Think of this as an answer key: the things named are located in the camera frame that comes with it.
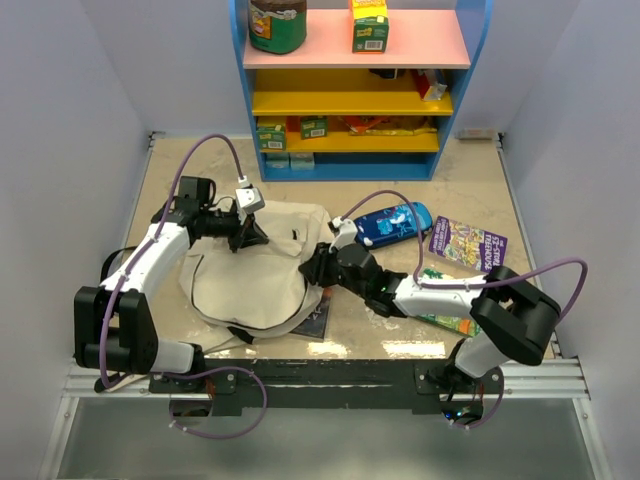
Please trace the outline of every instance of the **wooden table surface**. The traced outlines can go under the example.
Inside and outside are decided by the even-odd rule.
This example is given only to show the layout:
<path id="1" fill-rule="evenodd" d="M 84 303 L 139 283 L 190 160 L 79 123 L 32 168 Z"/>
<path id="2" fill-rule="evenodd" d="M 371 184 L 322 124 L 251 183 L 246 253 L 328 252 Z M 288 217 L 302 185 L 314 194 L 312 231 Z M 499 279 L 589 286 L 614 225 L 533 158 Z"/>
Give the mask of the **wooden table surface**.
<path id="1" fill-rule="evenodd" d="M 129 244 L 140 242 L 151 216 L 163 205 L 176 168 L 196 141 L 194 138 L 157 139 L 145 176 L 129 235 Z M 518 226 L 502 165 L 492 142 L 459 142 L 451 139 L 431 182 L 324 182 L 262 183 L 251 140 L 233 142 L 245 174 L 262 191 L 266 201 L 281 200 L 324 205 L 334 217 L 342 215 L 365 195 L 380 189 L 396 189 L 412 201 L 424 203 L 434 219 L 443 215 L 484 228 L 509 239 L 505 264 L 519 273 L 529 271 L 529 261 Z M 227 146 L 219 140 L 204 144 L 184 172 L 212 178 L 218 195 L 233 194 L 236 171 Z M 365 205 L 359 214 L 396 205 L 395 198 L 380 196 Z M 431 254 L 425 243 L 425 267 L 454 277 L 477 272 Z M 378 262 L 387 269 L 412 272 L 416 266 L 417 241 L 405 241 L 376 250 Z M 443 358 L 461 338 L 445 330 L 413 319 L 385 319 L 372 315 L 364 302 L 347 290 L 334 288 L 327 336 L 324 342 L 306 341 L 293 335 L 259 340 L 252 346 L 227 349 L 236 340 L 226 329 L 200 319 L 189 306 L 178 284 L 181 263 L 152 299 L 151 309 L 158 334 L 199 343 L 218 358 L 336 358 L 393 359 Z"/>

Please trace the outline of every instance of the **yellow box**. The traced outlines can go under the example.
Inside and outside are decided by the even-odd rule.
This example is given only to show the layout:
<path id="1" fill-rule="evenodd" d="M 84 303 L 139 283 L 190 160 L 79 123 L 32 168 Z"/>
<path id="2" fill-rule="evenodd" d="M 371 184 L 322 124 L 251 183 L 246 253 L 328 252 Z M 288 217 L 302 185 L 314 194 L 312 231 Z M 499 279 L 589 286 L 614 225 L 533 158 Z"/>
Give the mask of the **yellow box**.
<path id="1" fill-rule="evenodd" d="M 389 39 L 386 0 L 349 0 L 353 14 L 353 52 L 384 53 Z"/>

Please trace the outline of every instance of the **white wall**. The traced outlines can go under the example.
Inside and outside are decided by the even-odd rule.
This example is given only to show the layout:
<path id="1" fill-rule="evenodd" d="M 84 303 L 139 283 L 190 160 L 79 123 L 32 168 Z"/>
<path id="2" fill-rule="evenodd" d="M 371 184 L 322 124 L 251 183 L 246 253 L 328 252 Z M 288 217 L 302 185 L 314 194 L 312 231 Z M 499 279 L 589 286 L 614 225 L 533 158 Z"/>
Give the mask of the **white wall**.
<path id="1" fill-rule="evenodd" d="M 77 0 L 0 0 L 0 65 L 0 477 L 35 478 L 146 139 Z"/>
<path id="2" fill-rule="evenodd" d="M 249 132 L 227 0 L 81 1 L 147 128 Z M 495 0 L 489 38 L 456 128 L 506 128 L 578 2 Z M 392 3 L 394 8 L 453 8 L 456 2 Z M 312 8 L 345 5 L 346 0 L 309 0 Z"/>
<path id="3" fill-rule="evenodd" d="M 454 131 L 505 131 L 540 76 L 580 0 L 494 0 L 482 56 Z"/>
<path id="4" fill-rule="evenodd" d="M 637 0 L 582 0 L 506 135 L 538 265 L 578 254 L 591 267 L 558 333 L 563 353 L 580 355 L 619 480 L 640 471 L 638 18 Z M 543 282 L 566 299 L 576 276 Z"/>

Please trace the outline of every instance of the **blue shelf frame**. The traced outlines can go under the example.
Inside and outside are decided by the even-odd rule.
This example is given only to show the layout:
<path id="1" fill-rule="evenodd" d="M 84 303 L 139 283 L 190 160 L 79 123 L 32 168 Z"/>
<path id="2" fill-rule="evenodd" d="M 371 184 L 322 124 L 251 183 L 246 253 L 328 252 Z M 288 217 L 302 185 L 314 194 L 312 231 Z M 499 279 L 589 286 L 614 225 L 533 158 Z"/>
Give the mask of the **blue shelf frame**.
<path id="1" fill-rule="evenodd" d="M 243 65 L 244 47 L 248 34 L 248 3 L 248 0 L 229 0 L 229 18 L 233 49 L 263 181 L 416 181 L 433 178 L 489 33 L 493 0 L 458 0 L 457 2 L 456 16 L 471 65 L 467 70 L 451 70 L 453 80 L 451 99 L 454 110 L 453 115 L 449 117 L 436 117 L 440 143 L 438 153 L 318 153 L 315 169 L 306 171 L 267 168 L 265 154 L 260 152 L 256 118 L 252 113 L 256 71 L 247 70 Z"/>

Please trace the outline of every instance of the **pink shelf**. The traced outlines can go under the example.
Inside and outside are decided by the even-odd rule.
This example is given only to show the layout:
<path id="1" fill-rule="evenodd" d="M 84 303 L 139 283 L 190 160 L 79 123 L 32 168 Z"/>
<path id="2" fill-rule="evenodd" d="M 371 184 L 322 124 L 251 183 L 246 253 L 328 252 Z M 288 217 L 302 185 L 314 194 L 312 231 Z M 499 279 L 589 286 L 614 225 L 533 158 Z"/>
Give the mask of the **pink shelf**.
<path id="1" fill-rule="evenodd" d="M 454 10 L 390 10 L 389 44 L 383 54 L 351 52 L 347 9 L 309 10 L 307 39 L 294 52 L 274 55 L 249 43 L 244 68 L 469 68 Z"/>

